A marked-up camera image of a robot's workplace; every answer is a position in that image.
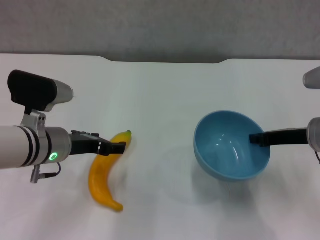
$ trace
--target gray wall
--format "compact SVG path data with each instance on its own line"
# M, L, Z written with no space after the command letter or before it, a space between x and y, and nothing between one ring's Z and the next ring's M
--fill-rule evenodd
M320 59L320 1L0 0L0 53Z

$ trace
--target bowl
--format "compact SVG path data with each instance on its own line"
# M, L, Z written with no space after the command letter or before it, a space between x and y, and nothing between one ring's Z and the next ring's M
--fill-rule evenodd
M249 135L263 132L258 124L241 113L210 113L195 129L195 157L216 179L236 182L254 178L268 165L270 147L251 144Z

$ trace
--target black stripe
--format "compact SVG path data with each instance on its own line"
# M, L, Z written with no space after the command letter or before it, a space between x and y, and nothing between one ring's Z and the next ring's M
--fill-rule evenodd
M28 138L29 141L29 154L28 157L26 158L25 162L20 166L20 167L25 167L28 162L30 161L32 154L34 153L34 145L32 143L32 139L31 136L29 134L29 132L27 130L25 130L22 126L17 126L18 128L22 129L26 135L26 137Z
M46 138L48 139L48 154L46 155L45 159L43 160L42 163L40 164L44 164L46 161L48 161L51 151L52 151L52 141L51 141L51 137L49 135L49 133L47 131L45 131L46 134Z
M34 139L35 139L35 154L34 154L34 157L32 159L32 161L28 164L28 166L34 164L34 162L37 160L38 156L39 156L39 152L40 152L40 141L39 141L39 137L38 135L36 134L36 132L29 128L29 127L26 127L27 129L29 129L32 133L32 135L34 136Z

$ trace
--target bowl rim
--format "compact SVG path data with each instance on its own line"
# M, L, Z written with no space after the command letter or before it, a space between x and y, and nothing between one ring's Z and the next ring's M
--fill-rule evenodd
M209 172L213 172L214 174L216 175L219 175L225 179L230 179L230 180L239 180L239 181L243 181L243 180L248 180L248 179L252 179L254 177L256 177L257 175L259 175L263 170L265 170L265 168L267 167L268 163L269 163L269 160L270 160L270 156L271 156L271 149L270 149L270 146L268 147L265 147L265 148L269 148L269 156L268 156L268 159L264 165L264 167L257 171L255 174L252 174L250 176L245 176L245 177L234 177L234 176L229 176L229 175L225 175L225 174L222 174L221 172L219 171L216 171L215 169L213 169L205 160L204 158L201 156L199 150L198 150L198 146L196 144L196 134L197 134L197 130L198 130L198 127L199 125L202 123L202 121L204 119L206 119L207 117L209 117L210 115L214 115L214 114L218 114L218 113L232 113L232 114L237 114L237 115L241 115L243 117L245 117L246 119L250 120L251 122L253 122L260 130L261 130L261 133L264 133L264 130L259 126L259 124L257 124L254 120L252 120L250 117L242 114L242 113L239 113L239 112L236 112L236 111L231 111L231 110L218 110L218 111L214 111L214 112L211 112L207 115L205 115L199 122L198 124L196 125L196 128L195 128L195 131L194 131L194 136L193 136L193 145L194 145L194 151L196 151L196 157L197 157L197 160L198 158L200 158L201 160L201 163L204 164L206 167L207 167L207 170Z

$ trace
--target green led light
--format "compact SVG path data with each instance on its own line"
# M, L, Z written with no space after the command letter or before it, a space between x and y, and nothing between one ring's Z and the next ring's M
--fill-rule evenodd
M58 153L54 152L54 153L52 153L52 154L50 155L49 160L50 160L50 161L53 161L53 160L55 160L57 157L58 157Z

